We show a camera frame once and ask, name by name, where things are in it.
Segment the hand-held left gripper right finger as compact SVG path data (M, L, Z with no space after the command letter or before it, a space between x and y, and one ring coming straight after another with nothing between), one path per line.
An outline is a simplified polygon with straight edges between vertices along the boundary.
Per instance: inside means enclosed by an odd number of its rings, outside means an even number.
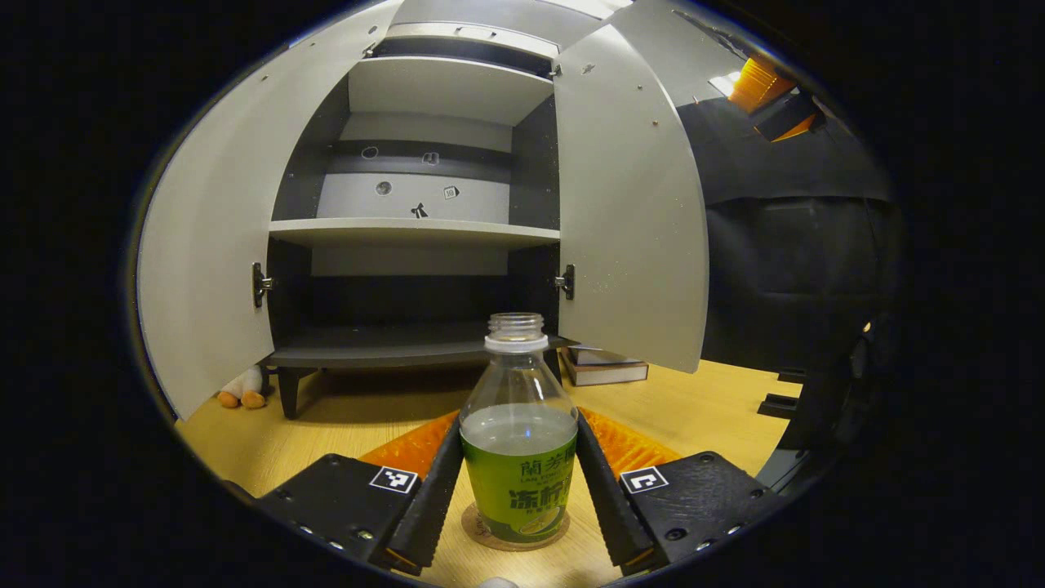
M613 469L608 428L591 416L578 416L576 455L611 564L623 577L709 558L788 505L713 451Z

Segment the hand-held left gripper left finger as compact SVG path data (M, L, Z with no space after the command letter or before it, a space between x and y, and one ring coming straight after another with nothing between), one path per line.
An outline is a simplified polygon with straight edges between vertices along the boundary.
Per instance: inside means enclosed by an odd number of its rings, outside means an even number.
M359 458L328 453L255 500L292 532L359 564L433 565L463 461L458 411Z

